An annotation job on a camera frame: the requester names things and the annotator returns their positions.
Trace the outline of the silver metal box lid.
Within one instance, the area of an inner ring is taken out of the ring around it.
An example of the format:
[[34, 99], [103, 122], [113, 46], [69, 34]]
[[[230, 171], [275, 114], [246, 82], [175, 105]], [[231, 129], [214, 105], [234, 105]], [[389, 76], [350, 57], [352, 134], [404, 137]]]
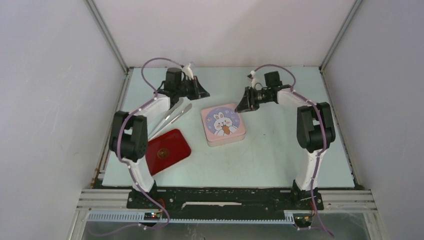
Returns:
[[230, 135], [238, 128], [246, 130], [244, 121], [238, 112], [235, 112], [237, 104], [228, 103], [201, 110], [201, 120], [206, 134], [210, 131], [212, 134], [224, 136]]

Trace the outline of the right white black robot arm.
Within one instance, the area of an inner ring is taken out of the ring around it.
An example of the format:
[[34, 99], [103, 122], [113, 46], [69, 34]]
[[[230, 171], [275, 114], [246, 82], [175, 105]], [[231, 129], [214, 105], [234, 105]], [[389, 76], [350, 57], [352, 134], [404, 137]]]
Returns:
[[265, 86], [257, 89], [255, 75], [253, 70], [247, 76], [251, 85], [245, 88], [235, 111], [256, 111], [260, 104], [270, 102], [296, 108], [296, 139], [299, 146], [306, 151], [307, 160], [293, 182], [290, 201], [295, 208], [304, 209], [318, 195], [317, 176], [320, 164], [336, 138], [330, 105], [327, 102], [314, 102], [298, 93], [294, 86], [283, 84], [277, 71], [266, 73]]

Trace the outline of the silver metal tongs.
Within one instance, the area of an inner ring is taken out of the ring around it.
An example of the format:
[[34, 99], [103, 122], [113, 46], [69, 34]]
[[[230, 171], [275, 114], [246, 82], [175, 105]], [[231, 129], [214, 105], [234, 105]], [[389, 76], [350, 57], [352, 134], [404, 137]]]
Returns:
[[164, 118], [157, 124], [157, 126], [153, 129], [153, 131], [148, 135], [148, 140], [149, 141], [152, 140], [152, 139], [154, 139], [154, 138], [156, 138], [156, 137], [158, 137], [159, 134], [162, 132], [162, 130], [165, 127], [167, 127], [167, 126], [175, 123], [180, 117], [182, 117], [184, 114], [188, 113], [192, 109], [193, 104], [190, 102], [184, 108], [182, 108], [181, 111], [178, 114], [176, 114], [174, 117], [172, 117], [173, 114], [174, 114], [174, 112], [176, 110], [180, 109], [181, 106], [183, 105], [183, 103], [184, 103], [184, 98], [183, 97], [180, 97], [179, 100], [177, 101], [177, 103], [174, 104], [165, 113]]

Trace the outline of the red plastic tray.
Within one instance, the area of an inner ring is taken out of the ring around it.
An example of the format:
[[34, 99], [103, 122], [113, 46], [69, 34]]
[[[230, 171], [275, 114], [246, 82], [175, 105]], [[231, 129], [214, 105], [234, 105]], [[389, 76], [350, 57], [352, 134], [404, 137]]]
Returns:
[[172, 129], [148, 141], [145, 154], [149, 173], [154, 176], [188, 158], [192, 149], [179, 129]]

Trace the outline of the white divided chocolate box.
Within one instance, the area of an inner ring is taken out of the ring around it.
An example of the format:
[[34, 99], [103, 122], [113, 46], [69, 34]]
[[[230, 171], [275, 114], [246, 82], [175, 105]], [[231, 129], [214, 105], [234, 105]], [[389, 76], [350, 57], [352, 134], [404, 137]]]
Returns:
[[227, 134], [217, 135], [207, 130], [205, 135], [206, 135], [207, 144], [210, 147], [217, 147], [217, 146], [235, 143], [235, 142], [239, 142], [243, 140], [246, 135], [246, 129], [240, 127], [236, 131], [230, 132], [229, 135]]

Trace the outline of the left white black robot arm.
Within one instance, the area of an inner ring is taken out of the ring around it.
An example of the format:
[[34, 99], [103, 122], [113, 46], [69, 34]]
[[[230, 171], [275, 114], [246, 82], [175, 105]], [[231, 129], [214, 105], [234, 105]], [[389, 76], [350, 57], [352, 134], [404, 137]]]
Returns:
[[158, 194], [151, 190], [155, 180], [146, 160], [148, 141], [153, 137], [148, 132], [148, 121], [164, 115], [158, 124], [161, 127], [185, 98], [198, 100], [209, 96], [188, 64], [181, 68], [168, 68], [165, 80], [142, 106], [132, 112], [120, 110], [114, 114], [108, 148], [128, 168], [133, 188], [141, 192], [138, 201], [145, 208], [153, 208], [158, 202]]

